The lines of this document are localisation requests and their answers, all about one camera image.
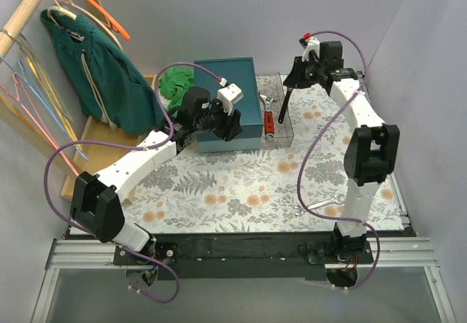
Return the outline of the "black adjustable wrench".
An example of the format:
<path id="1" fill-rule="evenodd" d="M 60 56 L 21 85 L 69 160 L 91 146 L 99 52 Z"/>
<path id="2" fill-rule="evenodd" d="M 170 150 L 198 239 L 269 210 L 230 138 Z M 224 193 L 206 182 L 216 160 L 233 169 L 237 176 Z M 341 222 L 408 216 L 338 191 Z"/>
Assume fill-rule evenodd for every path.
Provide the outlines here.
<path id="1" fill-rule="evenodd" d="M 281 107 L 281 110 L 280 110 L 280 113 L 279 113 L 279 116 L 278 116 L 278 123 L 279 124 L 283 124 L 284 120 L 285 120 L 285 115 L 287 113 L 287 109 L 288 109 L 288 104 L 289 104 L 289 101 L 290 101 L 290 96 L 293 92 L 293 89 L 292 88 L 287 88 L 286 92 L 285 92 L 285 97 L 284 97 L 284 101 L 282 102 L 282 107 Z"/>

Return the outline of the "red handled adjustable wrench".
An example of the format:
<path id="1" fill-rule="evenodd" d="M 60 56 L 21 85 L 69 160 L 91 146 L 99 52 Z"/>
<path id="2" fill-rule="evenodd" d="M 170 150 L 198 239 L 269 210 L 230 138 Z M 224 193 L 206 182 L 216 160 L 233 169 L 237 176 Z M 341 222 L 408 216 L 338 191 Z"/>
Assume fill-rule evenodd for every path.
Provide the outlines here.
<path id="1" fill-rule="evenodd" d="M 272 103 L 274 99 L 272 97 L 268 97 L 265 95 L 260 94 L 260 99 L 264 105 L 264 132 L 266 139 L 271 141 L 274 139 L 275 129 L 274 129 L 274 115 L 272 112 Z"/>

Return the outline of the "clear plastic container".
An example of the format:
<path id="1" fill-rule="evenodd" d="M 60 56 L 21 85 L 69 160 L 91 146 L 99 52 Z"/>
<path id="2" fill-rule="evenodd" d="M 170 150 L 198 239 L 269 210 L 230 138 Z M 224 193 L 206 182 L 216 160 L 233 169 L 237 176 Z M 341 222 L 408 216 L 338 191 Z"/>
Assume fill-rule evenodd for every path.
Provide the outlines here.
<path id="1" fill-rule="evenodd" d="M 278 122 L 286 94 L 286 91 L 282 86 L 282 78 L 280 74 L 257 75 L 256 82 L 258 87 L 261 119 L 264 120 L 265 117 L 265 102 L 262 99 L 262 97 L 265 96 L 269 100 L 269 107 L 274 120 L 273 134 L 270 134 L 269 137 L 267 137 L 265 129 L 263 129 L 261 139 L 262 148 L 289 147 L 293 141 L 294 132 L 288 112 L 285 112 L 282 123 Z"/>

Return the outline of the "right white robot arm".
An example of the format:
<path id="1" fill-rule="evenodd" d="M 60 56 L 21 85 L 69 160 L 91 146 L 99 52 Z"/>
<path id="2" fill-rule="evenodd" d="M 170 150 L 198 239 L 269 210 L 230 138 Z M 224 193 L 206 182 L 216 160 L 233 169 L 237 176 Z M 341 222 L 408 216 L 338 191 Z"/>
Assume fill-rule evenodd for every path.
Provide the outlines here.
<path id="1" fill-rule="evenodd" d="M 365 223 L 380 185 L 394 170 L 400 131 L 373 110 L 355 71 L 344 67 L 340 41 L 320 42 L 307 34 L 299 42 L 304 53 L 293 61 L 284 81 L 287 90 L 320 85 L 352 130 L 344 155 L 347 195 L 330 245 L 332 258 L 344 263 L 366 241 Z"/>

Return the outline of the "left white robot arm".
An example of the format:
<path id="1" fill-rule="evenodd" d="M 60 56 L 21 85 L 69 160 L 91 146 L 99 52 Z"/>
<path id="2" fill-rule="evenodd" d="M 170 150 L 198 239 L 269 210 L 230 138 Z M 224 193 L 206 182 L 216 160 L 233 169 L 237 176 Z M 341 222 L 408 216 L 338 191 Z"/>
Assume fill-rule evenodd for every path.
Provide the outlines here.
<path id="1" fill-rule="evenodd" d="M 155 256 L 155 239 L 126 220 L 123 200 L 143 178 L 181 153 L 199 133 L 213 132 L 223 141 L 242 133 L 241 113 L 234 107 L 242 97 L 242 90 L 235 84 L 220 88 L 216 98 L 202 87 L 190 88 L 181 105 L 169 110 L 141 144 L 96 174 L 85 171 L 77 177 L 71 218 L 101 242 L 129 248 L 137 263 L 150 263 Z"/>

